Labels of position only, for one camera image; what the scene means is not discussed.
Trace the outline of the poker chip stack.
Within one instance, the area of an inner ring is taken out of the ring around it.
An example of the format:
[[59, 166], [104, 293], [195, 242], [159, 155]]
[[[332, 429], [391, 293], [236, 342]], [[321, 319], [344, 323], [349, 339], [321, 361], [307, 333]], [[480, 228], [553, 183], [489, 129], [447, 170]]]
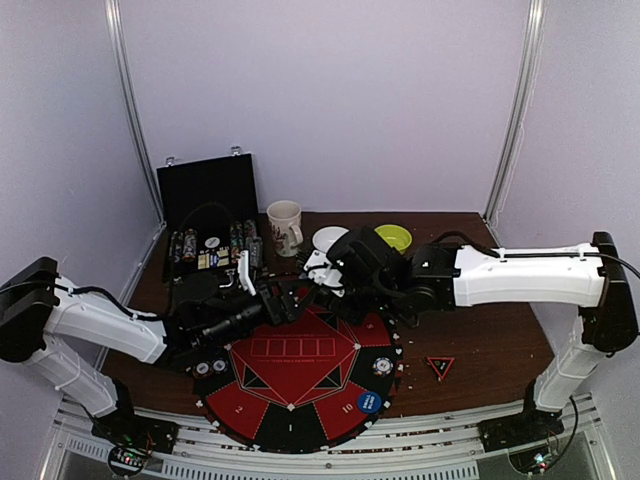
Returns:
[[212, 362], [211, 369], [215, 374], [223, 374], [228, 370], [228, 362], [218, 358]]
[[213, 373], [212, 366], [209, 362], [200, 362], [193, 367], [192, 374], [195, 379], [207, 378]]

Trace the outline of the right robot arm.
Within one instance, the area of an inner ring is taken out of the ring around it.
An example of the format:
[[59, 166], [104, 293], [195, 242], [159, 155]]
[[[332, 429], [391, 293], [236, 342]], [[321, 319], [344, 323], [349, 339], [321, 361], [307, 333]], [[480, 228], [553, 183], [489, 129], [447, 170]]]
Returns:
[[543, 249], [489, 248], [450, 233], [402, 256], [369, 227], [325, 227], [313, 236], [312, 280], [334, 292], [354, 317], [384, 310], [413, 323], [426, 311], [494, 303], [574, 305], [578, 317], [563, 349], [533, 383], [532, 404], [513, 419], [519, 440], [535, 440], [599, 362], [639, 335], [626, 274], [612, 237]]

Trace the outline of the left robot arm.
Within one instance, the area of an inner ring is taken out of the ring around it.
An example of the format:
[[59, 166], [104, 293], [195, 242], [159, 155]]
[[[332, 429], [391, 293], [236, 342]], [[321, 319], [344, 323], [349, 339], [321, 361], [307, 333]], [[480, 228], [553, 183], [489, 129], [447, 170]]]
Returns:
[[305, 312], [309, 281], [240, 275], [230, 298], [185, 301], [160, 316], [132, 310], [101, 287], [79, 287], [41, 257], [1, 286], [1, 358], [25, 363], [73, 397], [123, 444], [137, 442], [144, 424], [127, 388], [95, 370], [64, 337], [76, 337], [163, 369], [183, 371], [205, 353], [267, 324], [293, 323]]

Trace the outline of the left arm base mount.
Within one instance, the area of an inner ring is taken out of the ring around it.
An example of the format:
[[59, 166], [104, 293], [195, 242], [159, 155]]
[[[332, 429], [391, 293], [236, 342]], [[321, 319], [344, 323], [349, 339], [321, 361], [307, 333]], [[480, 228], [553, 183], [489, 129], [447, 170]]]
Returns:
[[173, 452], [179, 426], [175, 422], [116, 410], [103, 417], [90, 417], [91, 433], [115, 446], [141, 453]]

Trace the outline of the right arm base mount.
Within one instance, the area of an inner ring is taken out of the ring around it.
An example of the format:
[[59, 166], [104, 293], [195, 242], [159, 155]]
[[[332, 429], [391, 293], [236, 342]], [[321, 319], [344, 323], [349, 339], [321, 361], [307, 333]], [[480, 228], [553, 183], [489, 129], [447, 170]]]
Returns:
[[544, 440], [549, 432], [561, 434], [564, 425], [558, 413], [527, 410], [481, 421], [478, 429], [484, 451], [494, 452]]

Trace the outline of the blue small blind button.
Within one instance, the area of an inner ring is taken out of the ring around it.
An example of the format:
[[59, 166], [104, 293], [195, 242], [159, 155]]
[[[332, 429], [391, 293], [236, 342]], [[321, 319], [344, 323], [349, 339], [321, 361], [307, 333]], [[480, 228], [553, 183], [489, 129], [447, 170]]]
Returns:
[[377, 413], [382, 407], [381, 396], [373, 391], [365, 391], [358, 396], [358, 409], [365, 414]]

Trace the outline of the stack of poker chips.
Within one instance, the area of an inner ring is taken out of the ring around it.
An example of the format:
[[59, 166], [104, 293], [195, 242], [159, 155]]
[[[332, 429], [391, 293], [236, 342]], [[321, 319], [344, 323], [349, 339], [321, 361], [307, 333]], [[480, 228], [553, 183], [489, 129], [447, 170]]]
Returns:
[[372, 372], [375, 376], [386, 377], [393, 371], [394, 363], [388, 357], [378, 357], [372, 364]]

